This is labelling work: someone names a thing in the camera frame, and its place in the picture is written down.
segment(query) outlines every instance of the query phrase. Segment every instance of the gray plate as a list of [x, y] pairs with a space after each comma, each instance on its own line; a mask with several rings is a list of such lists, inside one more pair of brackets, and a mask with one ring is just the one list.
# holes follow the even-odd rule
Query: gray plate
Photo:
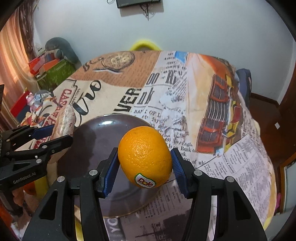
[[[59, 160], [58, 175], [70, 179], [96, 169], [100, 161], [107, 159], [112, 149], [118, 147], [124, 134], [137, 126], [149, 124], [123, 114], [104, 115], [84, 123], [74, 131], [72, 147]], [[99, 200], [102, 214], [104, 217], [125, 216], [150, 202], [158, 190], [135, 186], [120, 167], [112, 192], [106, 199]], [[75, 198], [75, 204], [79, 207], [79, 197]]]

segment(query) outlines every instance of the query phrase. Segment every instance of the orange curtain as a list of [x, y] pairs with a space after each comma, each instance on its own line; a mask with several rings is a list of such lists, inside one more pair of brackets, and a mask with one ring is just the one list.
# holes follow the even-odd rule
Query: orange curtain
[[30, 73], [28, 57], [20, 31], [19, 8], [11, 15], [0, 32], [0, 84], [4, 84], [0, 129], [13, 129], [17, 120], [10, 108], [22, 95], [25, 88], [35, 93], [39, 90], [37, 81]]

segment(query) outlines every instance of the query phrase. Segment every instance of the metal pin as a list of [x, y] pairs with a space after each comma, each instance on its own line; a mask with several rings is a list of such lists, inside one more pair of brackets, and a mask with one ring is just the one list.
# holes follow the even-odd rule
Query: metal pin
[[202, 171], [201, 170], [195, 170], [194, 174], [197, 176], [201, 176], [202, 175]]
[[64, 176], [60, 176], [60, 177], [57, 178], [57, 181], [59, 183], [63, 182], [64, 180], [65, 180], [65, 177]]
[[227, 177], [226, 180], [229, 181], [230, 183], [233, 183], [234, 182], [234, 178], [233, 177], [230, 177], [230, 176]]
[[97, 170], [90, 170], [89, 171], [89, 174], [91, 175], [91, 176], [94, 176], [94, 175], [97, 175], [98, 174], [98, 171]]

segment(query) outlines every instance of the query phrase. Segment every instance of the baseboard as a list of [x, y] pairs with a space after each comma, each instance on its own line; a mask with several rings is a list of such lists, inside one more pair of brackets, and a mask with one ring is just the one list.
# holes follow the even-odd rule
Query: baseboard
[[274, 104], [276, 107], [279, 107], [279, 103], [278, 103], [276, 100], [273, 100], [273, 99], [267, 98], [267, 97], [262, 96], [262, 95], [258, 95], [258, 94], [255, 94], [255, 93], [251, 93], [251, 98], [258, 99], [258, 100], [262, 100], [262, 101], [265, 101], [265, 102], [268, 102], [268, 103]]

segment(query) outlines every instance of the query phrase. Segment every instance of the wooden floor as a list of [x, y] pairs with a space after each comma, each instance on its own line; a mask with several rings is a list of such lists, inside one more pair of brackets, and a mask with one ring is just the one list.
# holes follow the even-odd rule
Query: wooden floor
[[250, 112], [260, 125], [261, 139], [274, 166], [279, 192], [279, 164], [296, 152], [295, 136], [291, 133], [292, 122], [281, 116], [276, 105], [252, 97]]

